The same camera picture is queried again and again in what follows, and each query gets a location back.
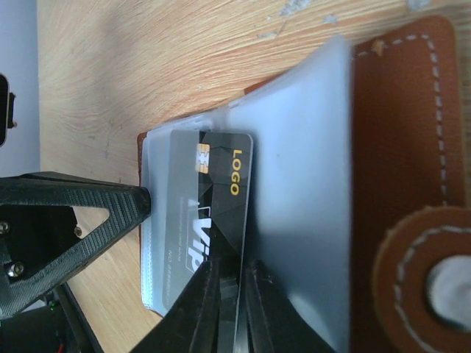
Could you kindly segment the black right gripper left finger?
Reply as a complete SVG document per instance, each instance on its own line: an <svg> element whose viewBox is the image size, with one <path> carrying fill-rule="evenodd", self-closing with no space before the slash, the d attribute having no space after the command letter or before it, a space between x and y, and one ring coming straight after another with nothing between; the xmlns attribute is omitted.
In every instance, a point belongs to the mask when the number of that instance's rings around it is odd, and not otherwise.
<svg viewBox="0 0 471 353"><path fill-rule="evenodd" d="M146 335L148 352L220 352L221 268L204 262L161 322Z"/></svg>

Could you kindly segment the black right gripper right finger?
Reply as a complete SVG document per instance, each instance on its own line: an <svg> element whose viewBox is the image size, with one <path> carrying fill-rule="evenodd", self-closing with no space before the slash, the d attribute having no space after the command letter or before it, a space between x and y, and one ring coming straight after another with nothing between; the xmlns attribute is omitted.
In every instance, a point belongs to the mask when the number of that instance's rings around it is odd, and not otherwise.
<svg viewBox="0 0 471 353"><path fill-rule="evenodd" d="M262 261L244 272L250 352L333 352L273 282Z"/></svg>

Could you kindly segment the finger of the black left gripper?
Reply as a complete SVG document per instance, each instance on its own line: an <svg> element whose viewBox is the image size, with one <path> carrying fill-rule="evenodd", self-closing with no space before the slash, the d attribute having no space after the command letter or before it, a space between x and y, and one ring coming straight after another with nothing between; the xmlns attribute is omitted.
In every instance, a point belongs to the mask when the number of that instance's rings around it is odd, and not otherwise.
<svg viewBox="0 0 471 353"><path fill-rule="evenodd" d="M1 269L1 317L21 312L40 296L66 282L150 214L146 188L55 172L1 178L1 207L71 207L82 230L78 243L31 279L12 284Z"/></svg>

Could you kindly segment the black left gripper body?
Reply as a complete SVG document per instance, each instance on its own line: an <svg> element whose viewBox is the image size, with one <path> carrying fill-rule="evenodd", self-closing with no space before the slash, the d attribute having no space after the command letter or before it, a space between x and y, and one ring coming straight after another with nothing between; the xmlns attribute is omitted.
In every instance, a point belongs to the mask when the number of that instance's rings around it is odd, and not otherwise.
<svg viewBox="0 0 471 353"><path fill-rule="evenodd" d="M3 206L1 253L10 258L1 262L1 269L10 283L24 282L78 243L81 235L71 207ZM1 320L2 352L67 352L72 347L71 330L54 290Z"/></svg>

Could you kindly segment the brown leather card holder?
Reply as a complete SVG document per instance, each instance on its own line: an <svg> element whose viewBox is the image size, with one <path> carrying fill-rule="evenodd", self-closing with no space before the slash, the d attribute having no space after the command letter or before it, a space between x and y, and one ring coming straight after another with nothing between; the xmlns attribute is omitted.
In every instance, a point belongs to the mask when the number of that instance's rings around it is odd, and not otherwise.
<svg viewBox="0 0 471 353"><path fill-rule="evenodd" d="M138 136L152 197L141 298L162 305L170 134L247 134L252 167L233 352L247 350L244 272L260 260L335 352L470 350L470 207L456 34L440 15L352 46L335 36L225 106Z"/></svg>

